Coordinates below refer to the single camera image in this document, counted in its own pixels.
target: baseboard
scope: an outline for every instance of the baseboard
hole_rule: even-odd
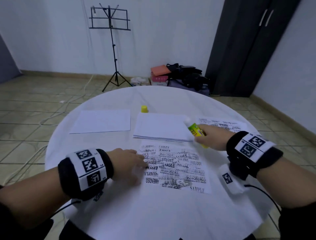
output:
[[[283,112],[279,111],[269,103],[265,102],[260,97],[251,94],[249,97],[252,101],[254,101],[259,106],[265,108],[267,111],[272,113],[274,116],[279,118],[281,121],[283,121],[285,124],[287,124],[290,128],[297,131],[299,134],[301,134],[303,137],[311,141],[314,145],[316,145],[316,134],[311,132],[310,130],[306,129],[302,125],[300,125],[298,122],[290,118],[288,115],[284,114]]]
[[[59,72],[42,72],[42,71],[29,71],[20,70],[21,73],[27,76],[39,76],[39,77],[52,77],[52,78],[77,78],[77,79],[89,79],[92,74],[87,73],[59,73]],[[112,75],[94,74],[93,79],[96,80],[109,80]],[[127,81],[131,81],[132,77],[126,77]]]

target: white paper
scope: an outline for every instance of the white paper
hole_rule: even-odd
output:
[[[138,153],[149,165],[143,183],[211,193],[207,166],[194,149],[143,141]]]
[[[69,133],[129,131],[130,110],[81,111]]]
[[[185,115],[139,113],[134,138],[192,142],[194,137],[185,126]]]
[[[249,131],[246,123],[236,120],[222,119],[216,117],[197,117],[196,123],[225,128],[231,132]]]

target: cabinet handle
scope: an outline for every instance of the cabinet handle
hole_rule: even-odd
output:
[[[268,19],[267,19],[267,22],[265,23],[265,27],[268,26],[268,23],[269,23],[269,20],[270,20],[270,17],[271,17],[271,15],[272,15],[273,11],[274,11],[274,10],[272,10],[272,11],[270,12],[270,15],[269,15],[269,17],[268,17]]]
[[[261,26],[262,21],[263,21],[263,19],[264,19],[265,14],[267,13],[267,11],[268,11],[268,10],[266,9],[265,12],[263,13],[262,18],[261,18],[261,21],[260,21],[260,23],[259,23],[259,26]]]

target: tiled floor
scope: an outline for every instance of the tiled floor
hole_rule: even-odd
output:
[[[22,76],[0,84],[0,184],[18,170],[30,157],[48,144],[55,125],[72,109],[101,94],[104,80],[92,80],[86,87],[83,98],[69,104],[66,113],[49,119],[39,126],[42,119],[63,112],[64,104],[83,95],[87,79],[63,79]],[[109,85],[107,90],[117,89]],[[279,121],[272,114],[254,104],[248,98],[214,98],[244,116],[265,138],[275,142],[284,155],[303,168],[316,173],[316,148],[305,138]],[[45,148],[36,154],[14,177],[10,184],[33,176],[44,170]],[[279,239],[277,219],[279,213],[274,208],[268,219],[255,232],[258,239]],[[58,239],[64,225],[62,214],[55,216],[55,224],[46,239]]]

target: round table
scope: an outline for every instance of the round table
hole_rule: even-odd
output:
[[[86,101],[64,118],[49,141],[45,169],[56,167],[68,153],[81,149],[138,150],[142,140],[133,138],[133,132],[141,105],[146,105],[151,113],[185,114],[191,119],[196,116],[234,119],[247,123],[251,132],[257,132],[231,108],[195,92],[162,86],[122,88]],[[68,134],[80,111],[116,109],[130,109],[130,131]],[[246,238],[267,217],[272,203],[256,189],[240,195],[228,193],[217,174],[218,167],[228,163],[226,152],[197,149],[201,156],[209,159],[211,194],[165,189],[152,184],[130,188],[109,180],[97,202],[89,200],[70,206],[65,209],[67,217],[97,240]],[[252,177],[248,179],[250,184],[260,186]]]

